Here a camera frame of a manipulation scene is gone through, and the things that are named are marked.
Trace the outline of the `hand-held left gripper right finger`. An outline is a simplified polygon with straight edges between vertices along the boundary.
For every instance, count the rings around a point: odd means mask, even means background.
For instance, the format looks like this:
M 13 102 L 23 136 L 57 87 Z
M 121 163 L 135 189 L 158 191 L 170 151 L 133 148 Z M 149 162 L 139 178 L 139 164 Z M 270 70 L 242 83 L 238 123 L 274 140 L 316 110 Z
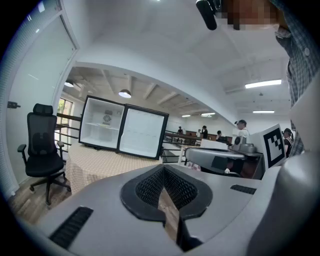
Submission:
M 203 215 L 212 202 L 213 192 L 203 181 L 170 165 L 164 166 L 163 184 L 179 211 L 176 244 L 187 252 L 198 247 L 202 242 L 190 235 L 186 221 Z

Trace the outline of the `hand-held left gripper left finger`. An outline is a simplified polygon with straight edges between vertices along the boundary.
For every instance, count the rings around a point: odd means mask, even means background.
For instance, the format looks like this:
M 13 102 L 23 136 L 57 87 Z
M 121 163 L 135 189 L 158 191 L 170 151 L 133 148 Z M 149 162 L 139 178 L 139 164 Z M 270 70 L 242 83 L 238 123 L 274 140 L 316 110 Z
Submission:
M 159 210 L 159 199 L 164 189 L 164 166 L 157 165 L 129 180 L 120 191 L 123 206 L 136 218 L 166 224 L 166 215 Z

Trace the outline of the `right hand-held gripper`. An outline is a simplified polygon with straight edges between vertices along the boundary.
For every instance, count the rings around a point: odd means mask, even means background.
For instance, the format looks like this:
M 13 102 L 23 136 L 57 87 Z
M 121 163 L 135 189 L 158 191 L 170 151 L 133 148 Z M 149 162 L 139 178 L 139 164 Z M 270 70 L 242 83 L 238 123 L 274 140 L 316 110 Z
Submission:
M 188 161 L 205 173 L 261 180 L 267 170 L 286 160 L 279 124 L 249 136 L 237 136 L 228 149 L 189 147 Z

